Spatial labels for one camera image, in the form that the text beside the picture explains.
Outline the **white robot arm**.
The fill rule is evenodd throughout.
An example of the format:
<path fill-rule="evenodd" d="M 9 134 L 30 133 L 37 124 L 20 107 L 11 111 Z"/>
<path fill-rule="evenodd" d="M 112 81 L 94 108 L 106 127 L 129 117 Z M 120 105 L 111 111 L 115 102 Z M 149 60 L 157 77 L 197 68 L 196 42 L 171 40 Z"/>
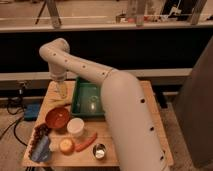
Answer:
<path fill-rule="evenodd" d="M 132 74 L 70 54 L 63 38 L 44 44 L 39 54 L 51 78 L 71 71 L 101 87 L 101 102 L 121 171 L 170 171 L 139 80 Z"/>

